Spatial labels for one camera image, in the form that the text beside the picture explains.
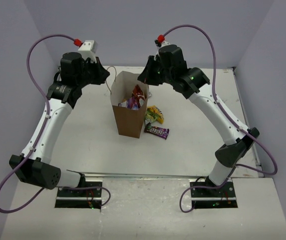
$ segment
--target gray wall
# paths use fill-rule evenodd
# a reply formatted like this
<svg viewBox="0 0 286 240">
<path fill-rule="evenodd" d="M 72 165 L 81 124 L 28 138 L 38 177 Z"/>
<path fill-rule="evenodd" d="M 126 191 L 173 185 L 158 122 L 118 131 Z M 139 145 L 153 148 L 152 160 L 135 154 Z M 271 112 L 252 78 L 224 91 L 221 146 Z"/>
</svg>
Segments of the gray wall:
<svg viewBox="0 0 286 240">
<path fill-rule="evenodd" d="M 286 217 L 286 1 L 276 0 L 236 69 L 251 126 L 276 157 L 274 177 Z M 264 170 L 273 169 L 258 149 Z"/>
<path fill-rule="evenodd" d="M 154 40 L 171 27 L 195 24 L 211 36 L 218 66 L 236 66 L 273 0 L 25 0 L 42 35 L 65 33 L 95 39 L 105 65 L 143 66 L 155 54 Z M 211 67 L 208 42 L 192 29 L 177 30 L 168 40 L 183 48 L 189 64 Z M 67 42 L 49 42 L 54 60 Z"/>
<path fill-rule="evenodd" d="M 31 44 L 40 37 L 24 3 L 0 0 L 0 181 L 11 170 L 11 154 L 20 154 L 39 121 L 44 101 L 26 70 Z M 41 86 L 52 81 L 55 65 L 44 44 L 32 54 L 32 71 Z M 8 209 L 16 189 L 14 176 L 0 196 Z M 7 215 L 0 213 L 0 236 Z"/>
</svg>

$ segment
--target red snack package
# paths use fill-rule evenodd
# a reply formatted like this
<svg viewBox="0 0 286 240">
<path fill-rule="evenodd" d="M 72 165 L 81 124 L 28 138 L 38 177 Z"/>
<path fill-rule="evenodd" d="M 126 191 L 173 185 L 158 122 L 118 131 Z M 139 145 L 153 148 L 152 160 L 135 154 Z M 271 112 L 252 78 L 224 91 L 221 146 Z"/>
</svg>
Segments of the red snack package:
<svg viewBox="0 0 286 240">
<path fill-rule="evenodd" d="M 141 90 L 141 88 L 136 85 L 134 90 L 133 90 L 133 96 L 135 97 L 137 103 L 138 103 L 138 107 L 141 107 L 142 105 L 144 105 L 145 102 L 145 96 L 143 91 Z"/>
</svg>

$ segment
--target white floor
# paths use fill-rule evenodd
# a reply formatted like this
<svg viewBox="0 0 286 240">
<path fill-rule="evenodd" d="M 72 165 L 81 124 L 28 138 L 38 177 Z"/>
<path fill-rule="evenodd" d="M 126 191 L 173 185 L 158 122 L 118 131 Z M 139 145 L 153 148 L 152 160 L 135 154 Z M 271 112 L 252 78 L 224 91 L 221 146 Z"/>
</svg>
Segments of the white floor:
<svg viewBox="0 0 286 240">
<path fill-rule="evenodd" d="M 140 73 L 142 67 L 117 67 L 117 71 Z M 203 69 L 212 79 L 213 71 Z M 114 70 L 108 83 L 114 80 Z M 67 118 L 57 140 L 52 165 L 80 172 L 208 175 L 215 162 L 214 152 L 223 141 L 204 114 L 172 86 L 151 86 L 148 105 L 157 105 L 164 114 L 167 140 L 147 133 L 140 139 L 120 136 L 105 85 L 83 89 L 75 109 Z M 218 69 L 217 92 L 234 114 L 244 121 L 232 70 Z M 240 161 L 255 166 L 252 151 Z M 239 168 L 234 177 L 257 177 L 257 173 Z"/>
<path fill-rule="evenodd" d="M 286 240 L 286 222 L 273 180 L 235 178 L 238 208 L 182 213 L 188 180 L 105 179 L 112 198 L 97 209 L 54 208 L 56 190 L 9 214 L 2 240 Z M 19 183 L 12 208 L 38 188 Z M 183 200 L 190 208 L 190 194 Z"/>
</svg>

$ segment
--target bag handle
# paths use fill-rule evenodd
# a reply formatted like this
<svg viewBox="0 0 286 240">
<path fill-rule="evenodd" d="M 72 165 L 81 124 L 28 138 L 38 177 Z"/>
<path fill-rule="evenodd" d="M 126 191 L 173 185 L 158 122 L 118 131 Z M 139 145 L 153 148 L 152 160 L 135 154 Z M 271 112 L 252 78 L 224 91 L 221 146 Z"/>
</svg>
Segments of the bag handle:
<svg viewBox="0 0 286 240">
<path fill-rule="evenodd" d="M 116 76 L 117 76 L 117 70 L 116 70 L 116 68 L 114 66 L 109 66 L 106 70 L 108 71 L 108 69 L 110 69 L 110 68 L 114 68 L 114 70 L 115 70 L 115 78 L 114 78 L 114 82 L 115 82 Z M 107 80 L 105 82 L 106 82 L 106 86 L 107 86 L 109 92 L 112 94 L 112 91 L 111 91 L 111 89 L 108 86 Z"/>
</svg>

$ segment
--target purple candy bar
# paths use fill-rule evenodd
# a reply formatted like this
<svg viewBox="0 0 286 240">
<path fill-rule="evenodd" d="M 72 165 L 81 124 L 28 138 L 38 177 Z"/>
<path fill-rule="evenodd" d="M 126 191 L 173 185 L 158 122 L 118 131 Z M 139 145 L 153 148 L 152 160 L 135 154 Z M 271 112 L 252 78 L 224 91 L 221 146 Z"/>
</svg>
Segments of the purple candy bar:
<svg viewBox="0 0 286 240">
<path fill-rule="evenodd" d="M 148 125 L 146 125 L 144 132 L 148 133 L 148 134 L 156 135 L 156 136 L 166 140 L 167 137 L 168 137 L 168 134 L 169 134 L 169 129 L 168 128 L 152 126 L 149 123 Z"/>
</svg>

